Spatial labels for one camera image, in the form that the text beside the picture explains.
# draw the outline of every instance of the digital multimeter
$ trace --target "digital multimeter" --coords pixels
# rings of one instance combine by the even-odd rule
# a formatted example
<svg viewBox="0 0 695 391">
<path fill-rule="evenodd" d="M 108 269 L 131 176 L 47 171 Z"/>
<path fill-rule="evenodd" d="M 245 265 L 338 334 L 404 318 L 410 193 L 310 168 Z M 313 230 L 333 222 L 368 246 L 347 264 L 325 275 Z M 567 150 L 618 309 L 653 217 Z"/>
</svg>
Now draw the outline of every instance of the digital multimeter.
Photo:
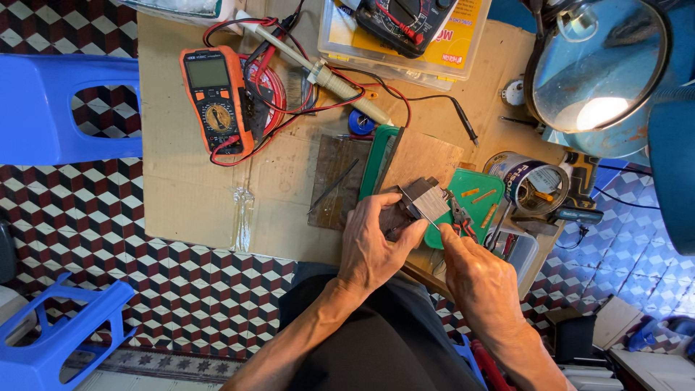
<svg viewBox="0 0 695 391">
<path fill-rule="evenodd" d="M 179 57 L 183 86 L 200 122 L 205 149 L 212 153 L 230 137 L 231 145 L 217 154 L 247 156 L 254 137 L 245 112 L 247 102 L 239 56 L 230 47 L 185 49 Z"/>
</svg>

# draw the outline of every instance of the cardboard sheet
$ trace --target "cardboard sheet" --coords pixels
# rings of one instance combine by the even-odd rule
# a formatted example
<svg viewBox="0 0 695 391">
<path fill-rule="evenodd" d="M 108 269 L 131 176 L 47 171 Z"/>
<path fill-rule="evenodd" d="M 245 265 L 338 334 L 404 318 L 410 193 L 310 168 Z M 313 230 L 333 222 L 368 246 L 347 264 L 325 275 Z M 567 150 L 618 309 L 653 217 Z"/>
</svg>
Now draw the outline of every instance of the cardboard sheet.
<svg viewBox="0 0 695 391">
<path fill-rule="evenodd" d="M 318 57 L 319 3 L 304 5 L 294 30 L 312 59 Z M 268 9 L 263 2 L 249 2 L 247 11 L 254 16 L 282 16 L 292 13 L 294 7 L 293 1 L 272 1 Z M 346 133 L 350 109 L 300 118 L 249 163 L 234 168 L 210 164 L 178 63 L 182 49 L 203 46 L 202 33 L 202 28 L 138 14 L 145 232 L 272 257 L 338 263 L 341 233 L 307 225 L 306 211 L 311 203 L 320 135 Z M 223 33 L 211 41 L 237 50 L 242 47 L 244 52 L 258 42 L 250 34 L 240 42 L 239 37 Z M 513 116 L 500 101 L 499 90 L 524 71 L 533 42 L 530 33 L 488 21 L 470 79 L 454 84 L 450 94 L 466 111 L 479 136 L 479 149 L 473 147 L 447 99 L 413 102 L 410 128 L 464 147 L 462 160 L 479 168 L 505 150 L 559 163 L 563 155 L 560 146 L 543 142 L 528 127 L 498 119 L 499 115 Z M 288 64 L 285 58 L 278 56 L 270 63 L 283 78 Z M 435 93 L 413 84 L 389 83 L 406 96 Z M 319 104 L 330 102 L 334 101 L 329 94 L 322 93 Z M 391 114 L 396 125 L 405 124 L 406 108 L 401 101 L 380 91 L 375 103 Z M 423 260 L 433 257 L 432 251 L 414 252 L 412 256 Z"/>
</svg>

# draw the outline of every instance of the yellow label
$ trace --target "yellow label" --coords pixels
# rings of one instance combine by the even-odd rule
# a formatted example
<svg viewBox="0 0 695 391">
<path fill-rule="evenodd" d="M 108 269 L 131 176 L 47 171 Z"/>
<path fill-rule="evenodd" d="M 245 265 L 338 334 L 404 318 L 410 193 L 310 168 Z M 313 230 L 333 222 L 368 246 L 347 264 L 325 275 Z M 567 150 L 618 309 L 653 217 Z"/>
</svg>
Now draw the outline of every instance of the yellow label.
<svg viewBox="0 0 695 391">
<path fill-rule="evenodd" d="M 442 31 L 417 60 L 463 69 L 481 3 L 482 0 L 459 0 Z M 398 55 L 387 44 L 358 27 L 353 14 L 354 11 L 339 0 L 335 0 L 332 8 L 330 42 Z"/>
</svg>

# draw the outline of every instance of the cube pattern tile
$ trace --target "cube pattern tile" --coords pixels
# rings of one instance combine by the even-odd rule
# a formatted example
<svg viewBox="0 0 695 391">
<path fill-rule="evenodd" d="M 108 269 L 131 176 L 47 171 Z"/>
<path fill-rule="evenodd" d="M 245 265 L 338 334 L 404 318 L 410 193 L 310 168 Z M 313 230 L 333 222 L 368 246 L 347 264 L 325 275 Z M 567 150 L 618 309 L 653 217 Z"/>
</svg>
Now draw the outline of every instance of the cube pattern tile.
<svg viewBox="0 0 695 391">
<path fill-rule="evenodd" d="M 137 56 L 134 10 L 115 0 L 2 0 L 0 52 Z M 141 135 L 130 86 L 83 90 L 72 100 L 76 124 L 100 137 Z M 248 358 L 279 326 L 277 300 L 289 290 L 295 262 L 164 241 L 145 235 L 142 160 L 114 159 L 65 166 L 0 166 L 0 218 L 11 222 L 20 262 L 9 285 L 38 295 L 65 271 L 69 285 L 106 289 L 116 280 L 136 291 L 124 320 L 138 327 L 132 346 Z M 628 202 L 656 206 L 653 182 L 619 175 L 606 189 Z M 678 255 L 658 210 L 623 205 L 600 195 L 604 220 L 577 248 L 553 248 L 520 301 L 542 335 L 547 311 L 574 306 L 596 311 L 617 295 L 645 314 L 666 319 L 657 344 L 668 353 L 680 337 L 667 318 L 695 317 L 695 264 Z M 576 243 L 579 226 L 565 225 L 558 245 Z M 432 295 L 444 330 L 471 335 L 461 312 Z M 48 302 L 49 320 L 72 317 L 84 303 Z M 108 326 L 92 336 L 109 340 Z M 622 348 L 623 338 L 615 347 Z"/>
</svg>

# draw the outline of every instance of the blue plastic stool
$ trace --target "blue plastic stool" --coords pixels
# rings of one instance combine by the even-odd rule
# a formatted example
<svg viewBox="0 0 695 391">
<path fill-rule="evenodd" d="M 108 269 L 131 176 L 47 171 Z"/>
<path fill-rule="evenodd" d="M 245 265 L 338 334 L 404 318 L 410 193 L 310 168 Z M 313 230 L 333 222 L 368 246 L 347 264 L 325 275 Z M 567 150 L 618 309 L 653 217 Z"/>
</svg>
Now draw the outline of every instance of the blue plastic stool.
<svg viewBox="0 0 695 391">
<path fill-rule="evenodd" d="M 135 334 L 137 328 L 128 335 L 123 335 L 121 316 L 123 305 L 135 296 L 130 285 L 116 281 L 101 292 L 61 286 L 70 274 L 61 274 L 53 285 L 0 326 L 0 341 L 4 342 L 22 319 L 33 310 L 36 310 L 41 325 L 41 336 L 32 345 L 15 347 L 0 343 L 2 390 L 72 390 L 111 352 Z M 50 326 L 42 304 L 47 298 L 54 296 L 87 301 L 88 304 L 74 318 L 63 317 Z M 107 320 L 111 323 L 109 347 L 82 344 L 82 341 Z M 75 350 L 94 353 L 95 356 L 66 384 L 61 384 L 58 380 L 60 368 Z"/>
<path fill-rule="evenodd" d="M 141 157 L 142 139 L 84 134 L 70 102 L 89 87 L 133 86 L 140 101 L 138 60 L 86 54 L 0 54 L 0 163 L 50 166 Z"/>
<path fill-rule="evenodd" d="M 463 334 L 461 334 L 461 338 L 464 341 L 464 345 L 454 345 L 454 349 L 456 350 L 456 353 L 459 354 L 459 356 L 465 358 L 468 361 L 468 366 L 470 366 L 473 370 L 475 377 L 477 377 L 478 380 L 480 380 L 482 386 L 485 387 L 485 390 L 487 390 L 485 379 L 483 379 L 482 372 L 480 371 L 480 368 L 478 368 L 477 366 L 477 362 L 475 361 L 475 357 L 473 356 L 473 351 L 471 351 L 471 341 L 468 340 L 468 337 Z"/>
</svg>

